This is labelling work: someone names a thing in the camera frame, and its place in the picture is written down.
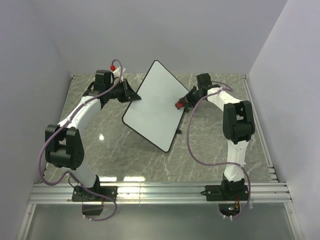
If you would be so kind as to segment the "red bone-shaped eraser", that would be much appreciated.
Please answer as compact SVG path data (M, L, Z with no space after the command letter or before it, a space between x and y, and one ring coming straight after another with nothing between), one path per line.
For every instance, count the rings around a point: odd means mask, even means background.
M180 110L183 106L184 106L184 103L181 102L181 101L178 101L175 103L174 105L178 110Z

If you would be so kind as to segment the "white whiteboard with black frame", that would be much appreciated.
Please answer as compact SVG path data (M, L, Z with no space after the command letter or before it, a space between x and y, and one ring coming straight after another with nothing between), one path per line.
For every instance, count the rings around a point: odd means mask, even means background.
M137 94L122 116L122 122L167 153L173 143L184 110L175 104L189 90L158 60L145 74Z

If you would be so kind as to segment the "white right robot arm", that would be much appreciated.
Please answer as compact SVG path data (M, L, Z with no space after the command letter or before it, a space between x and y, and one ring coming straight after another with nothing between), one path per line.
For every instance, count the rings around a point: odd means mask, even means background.
M225 83L212 81L208 73L196 77L197 85L176 103L179 110L196 108L204 100L222 110L222 131L227 140L227 160L219 185L206 185L201 195L207 201L247 201L250 198L250 180L244 169L246 151L255 133L252 104L230 95L232 88Z

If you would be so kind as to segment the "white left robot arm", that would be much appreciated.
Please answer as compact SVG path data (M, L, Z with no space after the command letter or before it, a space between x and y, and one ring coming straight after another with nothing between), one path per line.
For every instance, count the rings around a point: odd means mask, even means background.
M120 103L141 100L123 78L124 70L114 65L110 70L97 70L74 110L57 125L50 124L45 129L45 160L66 170L77 183L73 192L85 201L100 201L104 197L99 177L84 164L83 130L109 100L117 99Z

